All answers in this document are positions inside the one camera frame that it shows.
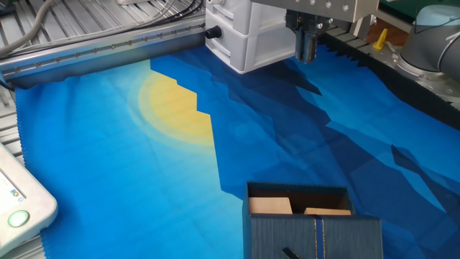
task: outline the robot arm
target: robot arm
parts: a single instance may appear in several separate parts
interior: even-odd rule
[[[316,58],[318,36],[333,19],[357,20],[377,11],[379,0],[251,0],[254,3],[287,9],[286,27],[296,37],[295,58],[309,63]]]

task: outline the cable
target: cable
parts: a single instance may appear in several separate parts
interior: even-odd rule
[[[46,2],[38,10],[37,17],[35,18],[35,22],[31,30],[26,35],[24,35],[21,39],[0,49],[0,57],[7,55],[8,53],[10,53],[13,50],[16,50],[17,48],[20,48],[24,44],[27,44],[37,34],[38,30],[40,29],[42,25],[42,20],[46,14],[46,11],[48,10],[48,8],[50,8],[51,4],[53,4],[54,2],[55,0],[46,0]]]
[[[451,23],[451,22],[453,22],[453,21],[456,21],[456,20],[459,20],[459,19],[460,19],[460,18],[451,19],[451,20],[449,20],[448,22],[444,22],[443,24],[436,25],[436,26],[434,26],[434,27],[429,27],[429,28],[426,28],[426,29],[422,29],[421,31],[417,32],[417,15],[418,15],[417,2],[418,2],[418,0],[415,0],[415,4],[414,4],[414,6],[415,6],[414,34],[415,34],[415,35],[420,34],[420,33],[422,33],[422,32],[426,32],[426,31],[428,31],[428,30],[430,30],[430,29],[435,29],[435,28],[438,28],[438,27],[442,27],[442,26],[444,26],[444,25],[446,25],[446,24],[449,24],[449,23]]]
[[[190,16],[191,14],[195,13],[197,10],[199,10],[203,6],[203,0],[200,0],[200,4],[196,8],[194,8],[190,12],[186,13],[186,11],[190,10],[190,8],[192,8],[192,6],[195,5],[195,3],[196,3],[196,0],[193,0],[192,3],[189,6],[187,6],[187,8],[182,10],[181,12],[179,12],[177,14],[174,14],[171,17],[168,17],[168,18],[163,19],[161,21],[155,22],[154,24],[151,24],[149,26],[143,26],[143,27],[136,28],[136,29],[133,29],[133,30],[144,29],[144,28],[147,28],[147,27],[154,27],[154,26],[159,26],[159,25],[164,25],[164,24],[167,24],[167,23],[176,22],[176,21],[179,21],[181,19],[184,19],[184,18]]]
[[[131,25],[127,26],[127,27],[122,25],[122,26],[118,26],[118,27],[115,27],[115,28],[104,30],[102,32],[94,32],[94,33],[90,33],[90,34],[87,34],[87,35],[78,35],[78,36],[68,37],[68,38],[61,39],[61,40],[56,40],[54,42],[47,42],[47,43],[34,45],[34,46],[30,46],[30,47],[24,47],[21,50],[15,51],[13,53],[23,53],[23,52],[32,51],[32,50],[41,50],[41,49],[51,48],[51,47],[60,47],[60,46],[63,46],[63,45],[77,43],[77,42],[81,42],[81,41],[85,41],[85,40],[93,40],[93,39],[97,39],[97,38],[100,38],[100,37],[112,36],[112,35],[115,35],[115,34],[118,34],[118,33],[126,32],[128,30],[131,30],[131,29],[134,29],[134,28],[137,28],[137,27],[147,26],[147,25],[155,23],[160,17],[165,15],[171,9],[171,7],[173,7],[173,4],[175,3],[175,1],[176,0],[168,0],[166,2],[166,4],[163,6],[163,8],[161,8],[161,10],[158,13],[156,13],[156,15],[154,15],[151,19],[149,19],[147,21],[136,22],[135,24],[131,24]],[[54,0],[47,0],[45,3],[47,3],[47,2],[50,2],[50,4],[48,4],[47,6],[45,6],[45,4],[44,4],[42,7],[40,7],[39,13],[42,10],[44,10],[43,13],[46,12],[47,8],[49,8],[49,5],[51,5],[54,2]],[[42,16],[40,18],[40,21],[38,19],[36,19],[35,24],[40,25],[41,24],[41,19],[42,19]],[[15,50],[15,49],[17,49],[17,47],[16,47],[16,45],[11,46],[11,47],[10,47],[10,45],[8,45],[8,46],[0,49],[0,57],[3,57],[4,55],[7,55],[8,53],[10,53],[12,51],[10,49]]]

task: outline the cardboard piece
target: cardboard piece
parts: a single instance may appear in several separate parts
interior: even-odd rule
[[[288,197],[276,198],[249,198],[249,213],[262,214],[292,214]]]
[[[320,209],[320,208],[307,208],[305,215],[343,215],[350,216],[351,212],[348,209]]]

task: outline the black wire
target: black wire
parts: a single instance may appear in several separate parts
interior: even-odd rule
[[[453,21],[456,21],[456,20],[459,20],[459,19],[460,19],[460,18],[451,19],[451,20],[449,20],[448,22],[444,22],[443,24],[436,25],[435,27],[429,27],[429,28],[426,28],[426,29],[422,29],[421,31],[418,32],[418,31],[417,31],[417,16],[418,16],[417,2],[418,2],[418,0],[415,0],[415,4],[414,4],[414,6],[415,6],[414,34],[416,34],[416,35],[417,35],[417,34],[420,34],[420,33],[422,33],[422,32],[426,32],[426,31],[428,31],[428,30],[430,30],[430,29],[435,29],[435,28],[438,28],[438,27],[442,27],[442,26],[444,26],[444,25],[446,25],[446,24],[449,24],[449,23],[451,23],[451,22],[453,22]]]
[[[143,26],[143,27],[139,27],[139,28],[135,28],[132,31],[138,30],[138,29],[150,28],[150,27],[154,27],[154,26],[158,26],[158,25],[164,25],[164,24],[168,24],[168,23],[171,23],[171,22],[176,22],[176,21],[179,21],[181,19],[184,19],[187,16],[189,16],[189,15],[193,14],[194,12],[196,12],[196,10],[200,9],[201,6],[203,5],[203,0],[200,0],[200,4],[196,8],[194,8],[191,11],[189,11],[195,5],[195,3],[196,3],[196,0],[193,0],[192,3],[190,5],[188,5],[181,12],[178,12],[177,14],[174,14],[174,15],[168,17],[168,18],[161,19],[160,21],[154,22],[153,24]]]

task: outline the white device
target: white device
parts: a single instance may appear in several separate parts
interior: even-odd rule
[[[55,198],[0,144],[0,257],[38,235],[57,214]]]

